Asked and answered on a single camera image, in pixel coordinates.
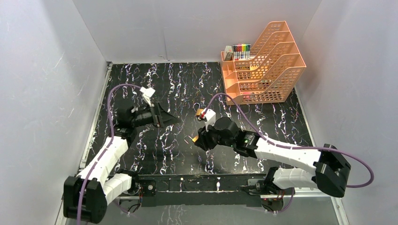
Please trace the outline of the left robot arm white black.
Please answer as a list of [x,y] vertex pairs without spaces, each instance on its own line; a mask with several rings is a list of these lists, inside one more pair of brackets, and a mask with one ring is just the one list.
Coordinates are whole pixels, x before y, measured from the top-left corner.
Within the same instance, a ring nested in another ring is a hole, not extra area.
[[143,188],[137,172],[120,169],[111,175],[112,169],[130,148],[138,127],[163,128],[180,122],[158,102],[119,110],[111,120],[113,130],[94,159],[76,176],[64,181],[63,215],[66,218],[98,224],[108,205],[118,196],[141,193]]

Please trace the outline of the aluminium rail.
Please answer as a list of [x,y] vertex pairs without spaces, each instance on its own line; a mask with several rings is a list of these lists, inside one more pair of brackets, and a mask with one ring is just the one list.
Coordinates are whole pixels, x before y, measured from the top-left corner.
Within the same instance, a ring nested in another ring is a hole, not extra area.
[[101,91],[99,93],[97,108],[96,108],[95,113],[94,113],[94,117],[93,117],[93,120],[92,120],[91,128],[90,128],[90,131],[89,131],[89,134],[88,134],[88,139],[87,139],[87,142],[86,142],[86,145],[85,145],[85,148],[84,148],[84,151],[83,151],[80,163],[79,163],[79,168],[78,168],[77,173],[81,172],[85,168],[85,165],[86,165],[86,162],[87,162],[87,159],[88,159],[89,151],[90,151],[90,148],[92,146],[92,140],[93,140],[93,136],[94,136],[94,133],[95,133],[95,130],[96,130],[96,124],[97,124],[98,117],[99,117],[99,114],[100,114],[100,111],[101,111],[101,105],[102,105],[102,101],[103,101],[103,98],[104,98],[104,93],[105,93],[105,91],[107,89],[107,83],[108,83],[108,80],[109,80],[109,76],[110,76],[110,73],[111,73],[112,66],[113,66],[113,62],[111,62],[111,61],[107,62],[107,68],[106,68],[106,73],[105,73],[105,77],[104,77],[104,83],[103,83],[102,89],[101,89]]
[[243,204],[261,198],[289,197],[292,189],[277,190],[265,182],[264,174],[135,175],[116,174],[101,184],[79,177],[67,178],[64,202],[76,204],[111,203],[143,197],[146,204]]

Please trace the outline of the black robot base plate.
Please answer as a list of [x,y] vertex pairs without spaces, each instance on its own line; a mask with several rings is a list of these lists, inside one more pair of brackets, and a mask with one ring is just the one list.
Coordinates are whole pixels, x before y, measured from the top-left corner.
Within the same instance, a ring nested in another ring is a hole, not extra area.
[[278,190],[265,174],[139,175],[143,206],[246,205],[278,211],[291,189]]

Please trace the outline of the aluminium left side rail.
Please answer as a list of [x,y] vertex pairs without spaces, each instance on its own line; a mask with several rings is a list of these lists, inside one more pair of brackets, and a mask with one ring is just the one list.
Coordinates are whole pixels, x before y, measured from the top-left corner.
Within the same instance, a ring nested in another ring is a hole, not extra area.
[[93,140],[93,136],[94,136],[94,133],[95,133],[95,130],[96,130],[96,124],[97,124],[98,117],[99,117],[99,114],[100,114],[100,111],[101,111],[101,105],[102,105],[102,101],[103,101],[103,98],[104,98],[104,93],[105,93],[105,91],[107,89],[107,83],[108,83],[108,80],[109,80],[109,76],[110,76],[110,73],[111,73],[112,66],[113,66],[113,62],[111,62],[111,61],[107,62],[107,68],[106,68],[106,73],[105,73],[105,77],[104,77],[104,83],[103,83],[102,89],[101,89],[101,91],[99,93],[97,108],[96,108],[95,113],[94,113],[94,117],[93,117],[93,120],[92,120],[91,128],[90,128],[90,131],[89,131],[89,134],[88,134],[88,139],[87,139],[87,142],[86,142],[86,145],[85,145],[85,148],[84,148],[84,151],[83,151],[80,163],[79,163],[79,168],[78,168],[77,173],[81,172],[85,168],[85,165],[86,165],[86,162],[87,162],[87,159],[88,159],[89,151],[90,151],[90,148],[92,146],[92,140]]

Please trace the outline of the aluminium front rail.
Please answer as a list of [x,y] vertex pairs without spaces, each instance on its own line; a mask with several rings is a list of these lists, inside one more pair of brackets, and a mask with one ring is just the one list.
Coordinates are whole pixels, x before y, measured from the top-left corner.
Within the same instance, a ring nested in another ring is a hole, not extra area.
[[146,204],[243,204],[261,198],[289,197],[292,189],[277,190],[265,182],[264,174],[135,175],[116,174],[101,184],[79,177],[67,178],[64,202],[76,204],[111,203],[143,197]]

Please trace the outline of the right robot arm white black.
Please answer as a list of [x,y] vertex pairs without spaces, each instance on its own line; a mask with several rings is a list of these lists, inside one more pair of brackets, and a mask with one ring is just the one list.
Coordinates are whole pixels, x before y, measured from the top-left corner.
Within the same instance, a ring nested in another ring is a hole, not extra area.
[[292,166],[291,169],[274,167],[269,170],[264,187],[270,194],[300,187],[316,188],[333,197],[345,195],[351,165],[336,150],[319,151],[275,140],[267,142],[255,132],[240,129],[228,117],[200,128],[193,142],[205,151],[222,145],[232,147],[243,157],[269,159]]

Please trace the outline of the coloured marker pen set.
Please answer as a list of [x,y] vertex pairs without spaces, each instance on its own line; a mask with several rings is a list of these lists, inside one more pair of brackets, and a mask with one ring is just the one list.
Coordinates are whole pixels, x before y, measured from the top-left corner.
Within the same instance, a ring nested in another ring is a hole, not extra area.
[[233,45],[234,60],[249,60],[251,57],[251,44]]

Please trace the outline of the grey eraser box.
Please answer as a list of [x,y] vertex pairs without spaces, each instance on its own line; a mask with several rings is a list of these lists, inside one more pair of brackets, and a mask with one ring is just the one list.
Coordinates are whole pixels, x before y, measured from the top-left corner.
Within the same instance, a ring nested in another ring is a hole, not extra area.
[[233,59],[233,46],[227,45],[223,51],[223,61],[231,61]]

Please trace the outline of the large brass padlock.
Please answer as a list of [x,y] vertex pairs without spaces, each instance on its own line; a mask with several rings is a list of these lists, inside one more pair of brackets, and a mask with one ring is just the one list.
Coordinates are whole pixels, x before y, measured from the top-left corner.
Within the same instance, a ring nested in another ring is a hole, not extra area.
[[203,111],[204,111],[204,109],[203,108],[201,108],[201,106],[200,106],[200,103],[194,103],[193,104],[193,109],[194,109],[194,111],[195,111],[195,116],[197,117],[197,118],[203,118]]

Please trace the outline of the orange plastic file organizer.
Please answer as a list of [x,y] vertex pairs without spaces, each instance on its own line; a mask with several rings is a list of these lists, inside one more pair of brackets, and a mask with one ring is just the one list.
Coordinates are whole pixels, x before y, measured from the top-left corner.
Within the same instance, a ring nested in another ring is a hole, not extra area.
[[251,45],[249,60],[223,61],[227,105],[284,102],[306,69],[286,21],[269,22]]

